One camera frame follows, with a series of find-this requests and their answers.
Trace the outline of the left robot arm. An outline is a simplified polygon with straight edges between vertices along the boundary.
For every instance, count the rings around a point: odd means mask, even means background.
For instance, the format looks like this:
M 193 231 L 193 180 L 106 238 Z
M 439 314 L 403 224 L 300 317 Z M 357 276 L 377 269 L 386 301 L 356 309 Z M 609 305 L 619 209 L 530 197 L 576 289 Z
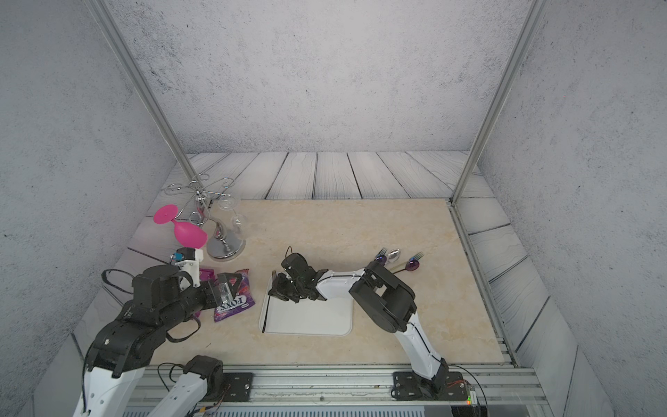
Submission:
M 165 342 L 183 341 L 170 330 L 232 300 L 240 284 L 239 274 L 231 284 L 200 281 L 197 271 L 175 265 L 151 267 L 135 276 L 132 299 L 99 331 L 87 351 L 74 414 L 123 415 L 156 349 Z M 224 401 L 246 401 L 252 380 L 250 373 L 227 374 L 221 361 L 197 355 L 182 366 L 181 376 L 150 415 L 214 413 Z

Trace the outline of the blue handled fork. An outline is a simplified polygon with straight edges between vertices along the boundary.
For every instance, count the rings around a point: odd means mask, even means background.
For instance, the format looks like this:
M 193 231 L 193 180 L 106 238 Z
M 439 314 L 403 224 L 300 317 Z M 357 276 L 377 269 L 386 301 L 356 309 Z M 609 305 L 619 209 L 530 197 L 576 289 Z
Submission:
M 382 248 L 374 259 L 376 262 L 385 263 L 387 261 L 387 248 Z

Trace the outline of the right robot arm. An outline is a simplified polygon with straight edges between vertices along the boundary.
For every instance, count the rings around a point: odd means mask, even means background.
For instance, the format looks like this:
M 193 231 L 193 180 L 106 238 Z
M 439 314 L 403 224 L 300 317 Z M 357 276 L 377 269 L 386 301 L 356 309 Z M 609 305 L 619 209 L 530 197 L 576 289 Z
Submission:
M 353 299 L 379 328 L 393 334 L 412 367 L 420 397 L 435 400 L 448 384 L 446 360 L 421 326 L 415 293 L 379 257 L 356 271 L 315 270 L 299 253 L 288 255 L 282 271 L 272 272 L 267 294 L 283 302 Z

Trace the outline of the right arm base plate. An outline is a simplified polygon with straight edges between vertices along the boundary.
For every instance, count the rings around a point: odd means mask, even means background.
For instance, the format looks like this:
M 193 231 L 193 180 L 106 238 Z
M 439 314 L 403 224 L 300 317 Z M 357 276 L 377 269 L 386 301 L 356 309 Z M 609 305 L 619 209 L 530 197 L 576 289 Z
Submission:
M 412 371 L 394 372 L 391 396 L 397 401 L 463 401 L 469 403 L 467 381 L 461 373 L 448 373 L 433 382 Z

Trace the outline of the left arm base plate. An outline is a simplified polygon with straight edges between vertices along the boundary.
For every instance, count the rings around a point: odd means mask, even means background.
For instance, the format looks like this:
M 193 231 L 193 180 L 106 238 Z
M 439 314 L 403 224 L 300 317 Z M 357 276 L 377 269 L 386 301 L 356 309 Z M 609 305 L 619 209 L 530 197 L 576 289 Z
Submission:
M 255 375 L 253 373 L 217 373 L 208 379 L 203 401 L 248 402 Z

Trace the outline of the purple metal fork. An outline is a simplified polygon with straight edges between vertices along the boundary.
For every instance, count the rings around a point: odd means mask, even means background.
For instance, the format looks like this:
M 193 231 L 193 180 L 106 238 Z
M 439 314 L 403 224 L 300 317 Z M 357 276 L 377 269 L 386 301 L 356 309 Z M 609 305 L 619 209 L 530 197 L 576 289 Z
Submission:
M 261 329 L 261 332 L 263 334 L 266 332 L 266 328 L 267 328 L 267 320 L 269 319 L 270 302 L 271 302 L 271 299 L 272 299 L 271 290 L 274 288 L 274 280 L 275 280 L 276 277 L 277 277 L 277 271 L 273 270 L 271 272 L 271 277 L 269 278 L 269 284 L 267 285 L 267 292 L 266 292 L 264 304 L 263 304 L 263 307 L 262 307 L 262 319 L 261 319 L 261 322 L 260 322 L 260 325 L 261 325 L 260 329 Z

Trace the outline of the white plastic tray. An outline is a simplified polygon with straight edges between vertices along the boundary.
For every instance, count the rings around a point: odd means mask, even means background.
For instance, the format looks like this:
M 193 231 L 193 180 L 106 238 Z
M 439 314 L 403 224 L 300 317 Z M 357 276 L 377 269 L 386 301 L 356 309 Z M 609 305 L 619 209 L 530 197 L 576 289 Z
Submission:
M 283 302 L 272 297 L 264 334 L 345 336 L 353 329 L 353 298 L 348 279 L 324 284 L 324 301 Z

